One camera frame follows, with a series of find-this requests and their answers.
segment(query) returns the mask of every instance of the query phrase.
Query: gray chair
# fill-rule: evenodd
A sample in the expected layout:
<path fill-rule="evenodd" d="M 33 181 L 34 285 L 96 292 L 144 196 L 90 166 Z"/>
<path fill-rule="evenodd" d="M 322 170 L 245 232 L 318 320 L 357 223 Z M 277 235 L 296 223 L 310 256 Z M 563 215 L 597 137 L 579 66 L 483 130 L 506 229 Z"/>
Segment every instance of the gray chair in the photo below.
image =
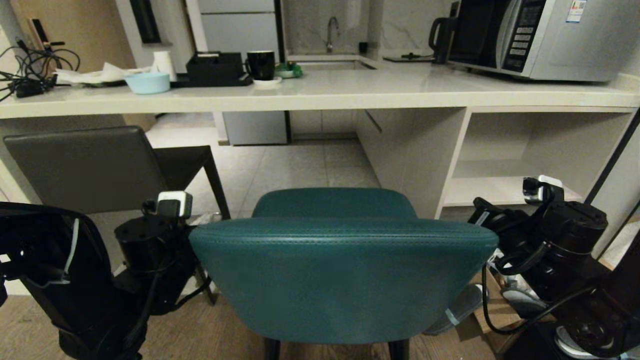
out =
<path fill-rule="evenodd" d="M 222 219 L 231 219 L 209 146 L 153 149 L 138 126 L 7 136 L 4 143 L 45 205 L 84 214 L 140 209 L 160 192 L 184 190 L 204 167 Z M 196 275 L 204 281 L 201 266 Z"/>

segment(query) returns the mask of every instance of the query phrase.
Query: black mug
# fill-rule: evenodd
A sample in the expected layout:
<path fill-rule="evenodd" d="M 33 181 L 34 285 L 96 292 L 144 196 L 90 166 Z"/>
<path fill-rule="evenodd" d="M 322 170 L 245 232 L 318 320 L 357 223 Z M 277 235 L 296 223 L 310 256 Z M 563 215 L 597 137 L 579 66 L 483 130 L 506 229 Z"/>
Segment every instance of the black mug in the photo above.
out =
<path fill-rule="evenodd" d="M 273 51 L 250 51 L 246 54 L 244 66 L 254 80 L 273 80 L 276 71 L 276 55 Z"/>

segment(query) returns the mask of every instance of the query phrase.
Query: cabinet handle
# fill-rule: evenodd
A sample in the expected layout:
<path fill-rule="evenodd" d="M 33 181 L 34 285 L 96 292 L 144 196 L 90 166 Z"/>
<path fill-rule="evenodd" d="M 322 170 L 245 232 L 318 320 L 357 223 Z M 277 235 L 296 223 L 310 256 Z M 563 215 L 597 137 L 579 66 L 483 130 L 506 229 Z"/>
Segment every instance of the cabinet handle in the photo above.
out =
<path fill-rule="evenodd" d="M 367 117 L 369 118 L 369 120 L 371 120 L 371 124 L 373 124 L 373 126 L 376 127 L 376 129 L 378 130 L 379 133 L 382 134 L 382 127 L 380 127 L 380 125 L 378 125 L 378 123 L 376 122 L 376 120 L 373 118 L 373 116 L 371 116 L 371 114 L 365 110 L 364 111 L 365 114 L 367 114 Z"/>

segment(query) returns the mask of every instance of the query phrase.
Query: teal chair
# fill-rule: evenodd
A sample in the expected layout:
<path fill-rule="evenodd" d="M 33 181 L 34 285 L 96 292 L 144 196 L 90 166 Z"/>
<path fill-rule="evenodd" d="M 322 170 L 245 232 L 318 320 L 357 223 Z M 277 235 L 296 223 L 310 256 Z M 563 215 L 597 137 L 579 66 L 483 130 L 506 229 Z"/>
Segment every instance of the teal chair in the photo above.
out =
<path fill-rule="evenodd" d="M 418 219 L 407 198 L 383 189 L 271 192 L 253 217 L 207 224 L 193 250 L 238 317 L 266 339 L 387 342 L 408 359 L 409 338 L 447 306 L 497 246 L 471 224 Z"/>

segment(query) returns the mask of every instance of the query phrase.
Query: tile floor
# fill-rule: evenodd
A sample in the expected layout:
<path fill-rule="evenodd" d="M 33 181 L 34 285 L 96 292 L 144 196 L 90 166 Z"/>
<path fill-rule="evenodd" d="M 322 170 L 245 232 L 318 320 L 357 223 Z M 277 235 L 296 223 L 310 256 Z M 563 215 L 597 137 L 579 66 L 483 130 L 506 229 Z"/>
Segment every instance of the tile floor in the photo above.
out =
<path fill-rule="evenodd" d="M 168 114 L 147 138 L 154 148 L 210 145 L 232 218 L 251 217 L 265 193 L 287 188 L 380 187 L 358 140 L 305 140 L 289 145 L 219 146 L 210 113 Z M 218 211 L 204 171 L 186 190 L 193 214 Z"/>

